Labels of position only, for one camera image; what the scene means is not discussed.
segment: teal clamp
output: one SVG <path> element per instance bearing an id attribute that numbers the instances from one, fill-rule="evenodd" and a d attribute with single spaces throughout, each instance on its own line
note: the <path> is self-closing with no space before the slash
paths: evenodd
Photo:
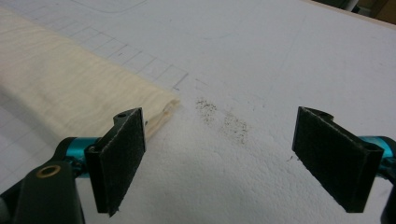
<path id="1" fill-rule="evenodd" d="M 97 137 L 80 137 L 75 138 L 70 143 L 64 160 L 68 161 L 72 165 L 76 177 L 90 177 L 84 150 L 85 148 L 94 145 L 97 140 Z"/>
<path id="2" fill-rule="evenodd" d="M 395 183 L 396 179 L 396 142 L 383 136 L 361 136 L 364 142 L 375 144 L 384 149 L 377 175 Z"/>

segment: white surface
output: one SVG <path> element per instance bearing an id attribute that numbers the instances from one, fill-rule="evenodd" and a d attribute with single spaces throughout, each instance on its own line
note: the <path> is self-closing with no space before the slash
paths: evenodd
<path id="1" fill-rule="evenodd" d="M 396 138 L 394 26 L 291 0 L 100 2 L 0 0 L 182 99 L 113 218 L 78 181 L 87 223 L 379 223 L 387 181 L 375 181 L 363 214 L 347 214 L 291 141 L 299 105 L 356 135 Z M 0 103 L 3 191 L 58 139 L 6 95 Z M 43 140 L 33 151 L 29 128 Z"/>

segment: black rubber pad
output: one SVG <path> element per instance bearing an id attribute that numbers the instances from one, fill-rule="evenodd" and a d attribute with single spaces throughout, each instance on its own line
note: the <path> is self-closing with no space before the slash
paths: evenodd
<path id="1" fill-rule="evenodd" d="M 383 149 L 365 143 L 332 116 L 299 107 L 293 151 L 348 213 L 364 210 Z"/>
<path id="2" fill-rule="evenodd" d="M 113 216 L 146 152 L 141 108 L 114 117 L 114 127 L 85 151 L 99 213 Z"/>

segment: black plastic part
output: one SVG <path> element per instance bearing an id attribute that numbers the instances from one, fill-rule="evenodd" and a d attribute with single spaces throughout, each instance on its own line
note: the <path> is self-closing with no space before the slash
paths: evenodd
<path id="1" fill-rule="evenodd" d="M 146 152 L 141 108 L 119 113 L 114 126 L 94 147 L 85 149 L 99 213 L 113 216 Z"/>
<path id="2" fill-rule="evenodd" d="M 361 213 L 384 150 L 360 140 L 332 118 L 300 106 L 292 149 L 348 213 Z"/>
<path id="3" fill-rule="evenodd" d="M 353 9 L 352 9 L 352 12 L 358 14 L 360 10 L 361 9 L 358 6 L 354 6 Z"/>
<path id="4" fill-rule="evenodd" d="M 314 0 L 314 1 L 319 2 L 321 4 L 325 4 L 327 6 L 338 7 L 338 8 L 344 8 L 348 3 L 347 0 Z"/>
<path id="5" fill-rule="evenodd" d="M 49 159 L 48 162 L 63 160 L 70 143 L 74 139 L 75 137 L 69 137 L 65 138 L 62 142 L 60 142 L 59 145 L 56 147 L 54 155 L 51 159 Z M 10 213 L 11 217 L 15 217 L 15 210 L 17 209 L 18 199 L 20 197 L 22 181 L 23 180 L 19 181 L 0 195 L 0 197 L 6 202 L 8 212 Z"/>
<path id="6" fill-rule="evenodd" d="M 71 165 L 52 161 L 30 172 L 22 180 L 15 215 L 15 224 L 85 223 Z"/>
<path id="7" fill-rule="evenodd" d="M 382 224 L 396 223 L 396 187 L 393 185 L 392 192 L 389 195 L 387 206 L 381 216 Z"/>

